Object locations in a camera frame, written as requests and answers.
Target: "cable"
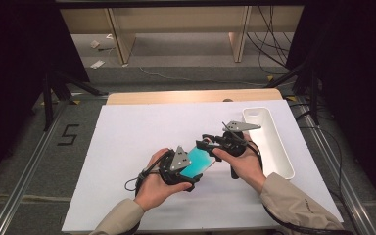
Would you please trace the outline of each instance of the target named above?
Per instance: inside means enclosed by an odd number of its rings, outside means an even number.
[[[348,231],[348,230],[331,230],[331,229],[309,228],[309,227],[303,227],[303,226],[295,225],[293,223],[286,223],[286,222],[283,222],[282,220],[278,219],[276,216],[274,216],[274,214],[271,213],[270,210],[265,205],[263,205],[263,207],[266,210],[266,212],[268,213],[268,215],[274,221],[276,221],[278,224],[280,224],[280,225],[282,225],[286,228],[289,228],[293,231],[299,232],[299,233],[322,234],[322,235],[326,235],[326,234],[328,234],[328,235],[353,235],[353,233]]]
[[[300,115],[295,117],[295,120],[299,120],[301,117],[304,117],[306,115],[310,115],[310,111],[305,111],[305,112],[301,113]]]
[[[282,67],[285,67],[285,65],[281,62],[279,62],[278,60],[274,59],[273,57],[271,57],[269,54],[267,54],[265,51],[263,51],[261,48],[263,47],[264,45],[264,42],[261,44],[261,47],[258,47],[257,44],[255,43],[255,41],[252,40],[252,38],[250,37],[249,33],[247,33],[247,37],[250,39],[250,41],[256,46],[256,48],[258,48],[258,50],[260,52],[262,52],[266,57],[270,58],[272,61],[276,62],[277,64],[279,64],[280,66]]]
[[[309,106],[310,104],[307,104],[307,103],[300,103],[300,104],[293,104],[293,105],[290,105],[289,108],[292,108],[292,107],[295,107],[295,106]]]
[[[273,6],[270,6],[270,23],[267,23],[267,20],[261,10],[261,7],[258,6],[258,10],[260,11],[260,14],[264,20],[264,23],[266,24],[266,27],[267,27],[267,31],[270,32],[271,36],[273,37],[273,42],[274,42],[274,45],[277,44],[278,47],[280,47],[280,44],[279,42],[277,41],[276,37],[274,36],[274,33],[273,33],[273,14],[274,14],[274,10],[273,10]],[[282,57],[280,56],[280,53],[279,53],[279,50],[277,49],[277,46],[276,46],[276,51],[277,51],[277,54],[279,55],[279,58],[280,60],[283,62],[283,59]],[[283,51],[281,51],[283,56],[285,57],[285,59],[287,60],[287,57],[286,55],[283,53]]]
[[[281,47],[277,47],[277,46],[274,46],[274,45],[268,44],[267,42],[263,42],[263,41],[258,37],[258,35],[257,35],[255,32],[253,32],[253,34],[255,35],[255,38],[256,38],[258,41],[260,41],[261,43],[264,43],[264,45],[266,45],[266,46],[268,46],[268,47],[278,48],[278,49],[280,49],[280,50],[282,50],[282,51],[289,51],[288,49],[281,48]]]
[[[127,191],[139,190],[139,187],[142,184],[142,181],[151,173],[151,170],[155,167],[155,165],[157,165],[166,156],[167,153],[168,152],[165,152],[164,154],[162,154],[153,164],[151,164],[148,168],[146,168],[142,172],[140,172],[139,175],[136,178],[132,178],[132,179],[127,180],[124,183],[124,189],[126,189]],[[129,182],[133,181],[133,180],[137,180],[136,181],[136,187],[134,189],[127,188],[127,184]]]
[[[271,235],[276,235],[276,234],[279,234],[279,235],[285,235],[283,232],[281,231],[275,231],[274,233],[272,233]]]
[[[107,50],[113,50],[116,49],[116,47],[111,47],[111,48],[99,48],[97,49],[98,51],[107,51]]]
[[[285,32],[283,32],[283,35],[285,35],[285,37],[286,37],[286,39],[289,41],[289,43],[291,43],[292,44],[292,41],[291,41],[291,39],[289,39],[289,37],[288,37],[288,35],[286,35],[286,33]]]
[[[335,142],[337,148],[338,148],[338,153],[339,153],[339,158],[340,158],[340,165],[339,165],[339,175],[338,175],[338,191],[339,193],[336,193],[334,191],[332,191],[330,188],[328,188],[328,191],[334,195],[336,198],[338,198],[338,200],[340,200],[340,202],[343,204],[344,206],[344,210],[346,211],[346,213],[349,215],[349,218],[350,218],[350,221],[351,221],[351,224],[352,224],[352,227],[353,229],[355,230],[355,233],[356,234],[359,234],[359,231],[357,229],[357,227],[355,226],[355,222],[353,221],[353,218],[350,216],[350,212],[349,212],[349,209],[348,209],[348,205],[347,203],[344,201],[344,198],[343,198],[343,195],[342,195],[342,167],[343,167],[343,154],[342,154],[342,151],[341,151],[341,147],[340,147],[340,144],[338,142],[338,140],[334,137],[333,134],[331,134],[329,131],[325,130],[325,129],[322,129],[320,127],[310,127],[310,126],[299,126],[299,129],[315,129],[315,130],[319,130],[321,131],[322,133],[326,133],[328,134]]]
[[[317,116],[320,117],[320,118],[324,118],[324,119],[326,119],[326,120],[334,120],[333,118],[324,117],[324,116],[321,116],[320,114],[318,114]]]
[[[212,81],[212,82],[217,82],[217,83],[240,83],[240,84],[247,84],[247,85],[253,85],[253,86],[264,86],[265,84],[258,84],[258,83],[251,83],[251,82],[246,82],[246,81],[220,81],[220,80],[213,80],[213,79],[201,79],[201,80],[195,80],[195,79],[190,79],[190,78],[185,78],[185,77],[172,77],[172,76],[165,76],[159,73],[155,72],[147,72],[143,70],[141,67],[139,69],[146,73],[147,75],[155,75],[155,76],[160,76],[165,79],[170,79],[170,80],[185,80],[185,81],[193,81],[193,82],[204,82],[204,81]]]

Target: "floor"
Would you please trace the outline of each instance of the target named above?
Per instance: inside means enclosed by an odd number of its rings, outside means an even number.
[[[256,36],[263,39],[265,33],[251,33],[250,36],[260,46]],[[286,36],[275,34],[284,49],[289,48],[293,33],[286,33]],[[260,56],[248,38],[242,62],[234,63],[225,33],[140,34],[126,65],[118,62],[116,51],[111,49],[115,47],[113,40],[107,35],[73,35],[72,38],[91,84],[109,92],[259,88],[271,77],[287,71]],[[100,43],[98,48],[90,47],[93,40]],[[276,49],[267,46],[263,49],[276,60],[285,60]],[[98,60],[105,63],[98,69],[91,69]],[[291,111],[298,117],[307,111],[307,107],[294,105],[307,102],[307,99],[306,96],[293,96],[293,82],[291,79],[278,89],[289,97]],[[82,92],[74,86],[70,90]],[[43,132],[42,99],[37,100],[34,114],[14,143],[13,155],[0,165],[0,234],[63,234],[61,227],[98,114],[105,103],[106,97],[78,95],[71,102],[58,102],[54,97],[56,124],[48,134]],[[318,114],[320,130],[314,129],[308,116],[298,118],[297,122],[333,193],[339,192],[335,171],[337,166],[342,166],[341,190],[346,199],[333,198],[344,218],[344,226],[354,234],[376,234],[376,191],[356,163],[333,114],[328,112],[327,103],[322,99]],[[66,136],[66,133],[73,133],[76,138]]]

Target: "white tray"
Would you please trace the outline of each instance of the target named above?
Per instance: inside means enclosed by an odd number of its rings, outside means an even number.
[[[264,175],[275,172],[286,179],[293,178],[295,172],[277,133],[270,110],[248,108],[243,110],[243,118],[246,123],[261,126],[260,129],[249,130],[249,134],[260,149]]]

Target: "human hand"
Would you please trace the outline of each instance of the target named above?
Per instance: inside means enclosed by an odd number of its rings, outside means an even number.
[[[149,161],[148,167],[151,166],[160,156],[166,153],[168,149],[161,149],[157,151]],[[191,187],[191,183],[183,182],[175,185],[167,185],[158,174],[149,174],[142,183],[136,198],[135,203],[142,207],[146,212],[152,208],[159,206],[170,195],[183,191]]]
[[[252,140],[247,134],[244,135],[244,138],[247,141]],[[258,149],[258,147],[253,143],[250,143],[250,145],[256,150]],[[266,177],[261,170],[258,156],[256,156],[256,154],[249,147],[247,147],[246,151],[239,157],[233,157],[232,155],[218,148],[214,148],[212,152],[217,157],[228,162],[240,178],[246,181],[246,183],[252,186],[256,191],[261,193]]]

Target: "sleeve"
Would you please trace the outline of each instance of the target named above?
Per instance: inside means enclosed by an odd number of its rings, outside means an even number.
[[[332,213],[276,173],[267,177],[260,197],[267,209],[282,222],[316,229],[343,229]]]
[[[112,208],[90,235],[113,235],[130,230],[134,233],[143,214],[142,208],[137,203],[125,199]]]

